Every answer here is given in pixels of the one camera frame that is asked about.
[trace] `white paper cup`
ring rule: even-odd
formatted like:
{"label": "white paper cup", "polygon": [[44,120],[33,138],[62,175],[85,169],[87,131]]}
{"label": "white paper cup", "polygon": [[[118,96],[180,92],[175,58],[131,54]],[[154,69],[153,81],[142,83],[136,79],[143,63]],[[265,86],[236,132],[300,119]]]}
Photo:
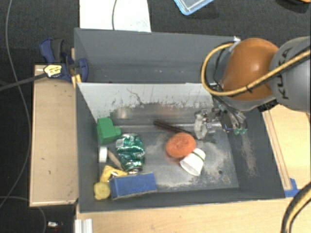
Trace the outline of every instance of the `white paper cup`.
{"label": "white paper cup", "polygon": [[181,167],[188,173],[199,176],[204,164],[205,153],[201,149],[195,149],[180,161]]}

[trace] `yellow toy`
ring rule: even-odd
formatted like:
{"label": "yellow toy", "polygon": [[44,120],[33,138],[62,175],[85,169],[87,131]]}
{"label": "yellow toy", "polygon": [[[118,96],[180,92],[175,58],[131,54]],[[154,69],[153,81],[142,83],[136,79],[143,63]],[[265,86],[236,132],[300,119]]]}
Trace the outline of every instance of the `yellow toy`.
{"label": "yellow toy", "polygon": [[100,181],[94,184],[95,199],[104,200],[110,196],[109,180],[113,177],[126,176],[127,172],[106,165]]}

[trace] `white paper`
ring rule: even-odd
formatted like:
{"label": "white paper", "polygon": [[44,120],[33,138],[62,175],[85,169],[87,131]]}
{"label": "white paper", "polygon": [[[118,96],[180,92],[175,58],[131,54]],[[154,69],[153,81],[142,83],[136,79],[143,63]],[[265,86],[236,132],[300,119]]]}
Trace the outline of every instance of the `white paper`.
{"label": "white paper", "polygon": [[[80,28],[112,29],[115,0],[80,0]],[[115,30],[151,32],[147,0],[117,0]]]}

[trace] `clamp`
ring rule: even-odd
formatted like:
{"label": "clamp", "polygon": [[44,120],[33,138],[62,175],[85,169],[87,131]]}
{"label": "clamp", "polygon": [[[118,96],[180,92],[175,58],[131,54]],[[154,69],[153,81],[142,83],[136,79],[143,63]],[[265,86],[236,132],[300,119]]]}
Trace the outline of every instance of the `clamp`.
{"label": "clamp", "polygon": [[47,38],[39,45],[40,53],[48,65],[57,64],[57,73],[50,73],[51,67],[47,66],[44,71],[49,78],[58,78],[71,82],[71,77],[80,74],[81,81],[85,82],[88,77],[88,65],[86,59],[81,58],[75,63],[70,54],[63,52],[63,39]]}

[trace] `blue sponge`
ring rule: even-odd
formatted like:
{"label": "blue sponge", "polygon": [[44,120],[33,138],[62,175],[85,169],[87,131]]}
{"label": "blue sponge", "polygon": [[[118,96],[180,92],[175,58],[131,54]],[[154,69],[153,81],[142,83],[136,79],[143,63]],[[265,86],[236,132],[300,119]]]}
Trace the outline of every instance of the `blue sponge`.
{"label": "blue sponge", "polygon": [[156,192],[153,173],[116,177],[109,181],[113,200]]}

